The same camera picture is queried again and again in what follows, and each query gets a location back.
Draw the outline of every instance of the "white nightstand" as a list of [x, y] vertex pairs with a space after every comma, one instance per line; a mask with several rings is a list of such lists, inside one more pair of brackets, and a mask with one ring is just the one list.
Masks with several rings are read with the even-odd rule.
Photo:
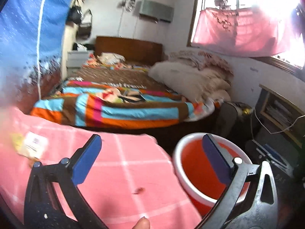
[[93, 51], [70, 51], [67, 58], [67, 74], [71, 77], [88, 60]]

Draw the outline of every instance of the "pink tablecloth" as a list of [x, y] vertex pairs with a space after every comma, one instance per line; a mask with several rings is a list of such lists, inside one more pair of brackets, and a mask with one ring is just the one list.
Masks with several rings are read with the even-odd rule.
[[[47, 137], [43, 164], [71, 157], [94, 133], [63, 126], [11, 109], [2, 133], [28, 131]], [[169, 156], [148, 135], [98, 133], [103, 140], [85, 182], [78, 186], [95, 213], [109, 228], [131, 229], [145, 216], [153, 229], [192, 229], [200, 215], [179, 185]], [[0, 192], [11, 210], [23, 220], [25, 190], [31, 169], [28, 159], [16, 154], [11, 143], [0, 145]], [[143, 187], [140, 194], [136, 189]], [[74, 218], [61, 192], [57, 192], [66, 214]]]

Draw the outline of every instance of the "pink curtain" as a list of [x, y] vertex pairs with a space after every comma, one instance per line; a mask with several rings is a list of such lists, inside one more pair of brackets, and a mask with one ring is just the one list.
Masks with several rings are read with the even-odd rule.
[[207, 8], [200, 13], [193, 45], [225, 55], [264, 57], [288, 51], [296, 35], [291, 18], [271, 18], [253, 8]]

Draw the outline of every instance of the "blue gripper pad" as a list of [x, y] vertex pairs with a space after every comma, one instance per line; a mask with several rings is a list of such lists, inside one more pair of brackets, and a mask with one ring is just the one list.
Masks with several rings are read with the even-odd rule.
[[99, 135], [93, 135], [86, 145], [77, 162], [72, 167], [72, 182], [74, 185], [85, 181], [94, 161], [102, 149], [102, 139]]
[[218, 180], [228, 186], [231, 183], [234, 168], [233, 157], [216, 142], [211, 134], [203, 136], [202, 147]]

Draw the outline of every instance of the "wall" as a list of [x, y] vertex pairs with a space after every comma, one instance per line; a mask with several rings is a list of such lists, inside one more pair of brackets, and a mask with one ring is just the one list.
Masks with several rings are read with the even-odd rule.
[[[165, 52], [186, 49], [194, 0], [176, 0], [173, 22], [170, 24]], [[305, 83], [291, 74], [263, 62], [250, 58], [220, 55], [231, 64], [234, 79], [230, 95], [233, 101], [254, 106], [260, 95], [259, 84], [275, 90], [305, 111]]]
[[[164, 43], [166, 33], [169, 30], [169, 23], [138, 19], [141, 0], [136, 1], [136, 8], [133, 12], [124, 10], [122, 25], [118, 34], [119, 23], [122, 15], [122, 8], [119, 3], [122, 0], [85, 0], [83, 11], [91, 9], [93, 14], [92, 35], [86, 42], [94, 42], [97, 35], [121, 36], [148, 40], [157, 43]], [[168, 6], [174, 6], [175, 0], [152, 0]]]

